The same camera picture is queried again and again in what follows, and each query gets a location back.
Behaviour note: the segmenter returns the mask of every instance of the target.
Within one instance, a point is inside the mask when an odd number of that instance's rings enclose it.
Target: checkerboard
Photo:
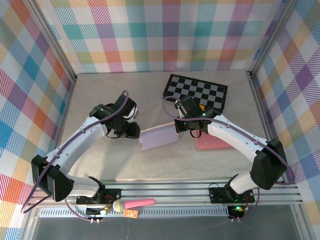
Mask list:
[[[182,99],[191,96],[197,104],[214,107],[221,113],[225,108],[228,86],[199,79],[171,74],[163,92],[163,98],[174,96]]]

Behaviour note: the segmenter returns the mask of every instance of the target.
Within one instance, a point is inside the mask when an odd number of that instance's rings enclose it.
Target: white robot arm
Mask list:
[[[105,135],[108,136],[111,131],[116,136],[113,138],[139,138],[140,128],[136,122],[133,122],[139,111],[136,103],[130,98],[128,98],[119,114],[106,121],[94,124],[116,112],[124,104],[125,99],[126,96],[122,94],[114,104],[96,106],[81,127],[64,143],[45,157],[37,155],[32,159],[31,166],[34,183],[37,182],[48,163],[54,161],[38,184],[53,200],[59,202],[68,196],[84,196],[98,203],[98,198],[104,197],[97,196],[99,192],[104,191],[104,185],[100,181],[94,177],[82,178],[68,175],[68,173],[76,161],[95,141]]]
[[[177,100],[175,107],[179,110],[180,116],[174,118],[177,132],[200,130],[218,137],[252,162],[250,172],[235,175],[224,186],[225,195],[231,201],[251,189],[259,187],[269,190],[286,172],[286,162],[282,163],[278,157],[286,161],[283,146],[278,139],[267,141],[257,137],[230,122],[213,107],[202,110],[190,96]]]

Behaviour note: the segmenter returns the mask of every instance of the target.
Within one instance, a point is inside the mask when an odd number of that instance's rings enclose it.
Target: plaid wall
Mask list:
[[[115,73],[248,69],[281,0],[38,3],[76,70]]]
[[[282,141],[320,239],[320,1],[300,0],[258,73],[273,133]]]
[[[245,70],[249,70],[249,71],[253,70],[254,66],[257,63],[258,58],[261,55],[262,50],[264,49],[264,47],[266,46],[266,44],[267,44],[267,42],[269,40],[269,37],[270,37],[271,33],[275,30],[276,22],[277,22],[279,16],[281,15],[281,13],[283,12],[287,1],[288,0],[281,0],[281,3],[280,3],[278,9],[276,10],[276,12],[275,12],[275,14],[273,16],[273,19],[272,19],[267,31],[265,32],[265,34],[264,34],[264,36],[262,38],[262,41],[261,41],[261,43],[259,45],[259,48],[257,49],[257,51],[256,51],[256,53],[255,53],[255,55],[253,57],[253,61],[251,62],[251,65],[250,65],[249,69],[245,69]]]
[[[30,162],[53,149],[71,83],[23,0],[0,0],[0,240],[18,237]]]

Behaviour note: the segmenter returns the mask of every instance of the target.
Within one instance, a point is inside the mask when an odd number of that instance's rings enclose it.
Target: pink box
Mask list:
[[[193,134],[194,136],[199,136],[199,131]],[[227,149],[232,148],[232,146],[225,141],[221,140],[216,136],[201,133],[201,137],[195,139],[196,146],[198,149]]]

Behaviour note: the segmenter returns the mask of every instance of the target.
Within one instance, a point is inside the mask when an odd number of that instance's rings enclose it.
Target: orange tag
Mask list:
[[[136,219],[138,217],[138,211],[137,210],[129,210],[129,209],[126,209],[124,210],[123,212],[123,216],[124,217],[127,217],[127,218],[134,218]]]

